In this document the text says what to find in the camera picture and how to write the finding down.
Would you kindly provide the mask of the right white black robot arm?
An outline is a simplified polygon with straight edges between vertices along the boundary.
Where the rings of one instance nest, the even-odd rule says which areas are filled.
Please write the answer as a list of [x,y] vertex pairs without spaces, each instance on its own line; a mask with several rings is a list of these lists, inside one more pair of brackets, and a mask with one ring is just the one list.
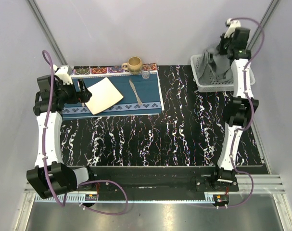
[[251,51],[246,49],[250,30],[235,28],[221,36],[219,54],[227,55],[233,74],[234,93],[223,110],[225,136],[222,152],[217,161],[216,170],[209,178],[209,185],[216,190],[224,190],[236,185],[236,155],[242,133],[252,123],[259,101],[254,99],[251,82]]

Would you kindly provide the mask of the black marble pattern mat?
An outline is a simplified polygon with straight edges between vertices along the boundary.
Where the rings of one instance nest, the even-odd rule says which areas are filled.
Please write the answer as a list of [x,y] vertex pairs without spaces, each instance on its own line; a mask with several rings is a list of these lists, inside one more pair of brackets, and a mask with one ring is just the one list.
[[158,115],[66,120],[61,151],[68,166],[213,166],[224,139],[223,108],[232,93],[200,93],[189,65],[159,66]]

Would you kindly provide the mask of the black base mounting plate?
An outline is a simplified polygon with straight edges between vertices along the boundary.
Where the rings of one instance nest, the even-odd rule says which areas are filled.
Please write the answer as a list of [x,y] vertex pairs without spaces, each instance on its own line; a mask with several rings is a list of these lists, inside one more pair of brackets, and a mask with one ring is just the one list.
[[214,167],[89,167],[100,180],[99,201],[201,201],[205,192],[238,192],[232,183],[211,182]]

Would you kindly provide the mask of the silver table knife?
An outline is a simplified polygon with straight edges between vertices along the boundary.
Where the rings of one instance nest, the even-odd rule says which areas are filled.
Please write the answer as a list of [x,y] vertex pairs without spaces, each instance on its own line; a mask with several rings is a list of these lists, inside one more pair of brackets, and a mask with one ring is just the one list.
[[135,85],[134,85],[132,79],[129,80],[129,83],[130,83],[130,86],[131,86],[131,88],[132,88],[132,90],[133,90],[135,96],[136,96],[136,99],[137,99],[138,105],[142,105],[142,101],[141,101],[140,97],[139,97],[138,94],[137,94],[137,91],[136,91],[136,88],[135,88]]

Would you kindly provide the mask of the beige square plate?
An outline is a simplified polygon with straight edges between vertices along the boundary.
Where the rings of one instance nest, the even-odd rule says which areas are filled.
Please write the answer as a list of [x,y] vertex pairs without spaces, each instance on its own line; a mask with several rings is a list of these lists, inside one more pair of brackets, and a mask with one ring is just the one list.
[[92,96],[85,105],[93,115],[109,109],[124,97],[107,77],[88,87],[88,90]]

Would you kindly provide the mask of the small clear glass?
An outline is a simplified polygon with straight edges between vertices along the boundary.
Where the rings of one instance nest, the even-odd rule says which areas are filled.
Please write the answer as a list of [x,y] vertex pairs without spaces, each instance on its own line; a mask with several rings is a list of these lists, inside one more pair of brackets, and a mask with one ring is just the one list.
[[150,77],[150,73],[151,73],[151,68],[149,65],[143,65],[140,68],[140,72],[141,72],[141,76],[143,79],[148,79]]

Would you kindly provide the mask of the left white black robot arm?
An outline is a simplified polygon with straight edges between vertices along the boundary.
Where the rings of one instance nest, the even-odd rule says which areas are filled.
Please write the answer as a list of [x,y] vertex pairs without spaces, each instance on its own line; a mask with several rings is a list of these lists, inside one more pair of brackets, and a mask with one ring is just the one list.
[[38,154],[35,167],[26,172],[26,179],[36,193],[47,199],[75,191],[80,185],[89,191],[96,179],[88,167],[71,169],[62,161],[60,131],[66,104],[86,103],[92,94],[85,82],[65,84],[60,77],[46,75],[37,78],[39,91],[35,96],[34,114],[38,123]]

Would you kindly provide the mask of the grey button shirt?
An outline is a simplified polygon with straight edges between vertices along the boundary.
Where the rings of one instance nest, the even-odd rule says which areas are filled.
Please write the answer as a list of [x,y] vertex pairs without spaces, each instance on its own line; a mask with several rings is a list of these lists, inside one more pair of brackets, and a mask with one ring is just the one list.
[[233,73],[226,55],[219,55],[215,47],[204,50],[197,70],[199,83],[211,85],[210,75],[220,83],[232,82]]

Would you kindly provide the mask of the blue patterned placemat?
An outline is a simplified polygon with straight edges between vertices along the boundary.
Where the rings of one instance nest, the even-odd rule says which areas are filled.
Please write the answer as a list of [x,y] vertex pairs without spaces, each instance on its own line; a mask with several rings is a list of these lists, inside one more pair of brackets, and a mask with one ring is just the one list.
[[[124,96],[123,99],[109,109],[96,115],[93,115],[86,105],[83,107],[82,103],[67,104],[63,110],[63,120],[103,116],[158,115],[164,110],[158,71],[155,64],[148,79],[143,79],[140,74],[132,75],[128,71],[121,70],[120,66],[74,69],[71,75],[77,90],[79,89],[79,79],[83,79],[88,88],[103,80],[105,77],[109,78],[113,85],[120,91]],[[138,105],[136,96],[129,83],[130,79],[132,79],[135,85],[142,105]]]

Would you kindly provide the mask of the tan ceramic mug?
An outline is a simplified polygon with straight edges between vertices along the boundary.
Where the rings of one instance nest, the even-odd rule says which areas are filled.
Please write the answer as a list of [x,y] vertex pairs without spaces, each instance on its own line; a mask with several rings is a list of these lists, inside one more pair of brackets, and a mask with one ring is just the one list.
[[137,56],[129,58],[128,61],[126,63],[123,63],[121,66],[123,70],[128,71],[134,75],[137,75],[140,73],[141,67],[142,67],[142,60]]

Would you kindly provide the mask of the white plastic mesh basket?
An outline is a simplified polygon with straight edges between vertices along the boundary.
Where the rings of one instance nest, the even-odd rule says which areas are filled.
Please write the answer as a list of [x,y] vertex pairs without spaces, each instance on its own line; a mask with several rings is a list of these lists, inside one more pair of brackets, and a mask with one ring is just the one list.
[[253,97],[255,78],[247,59],[230,62],[225,55],[204,53],[193,55],[190,63],[199,92],[234,91],[236,96]]

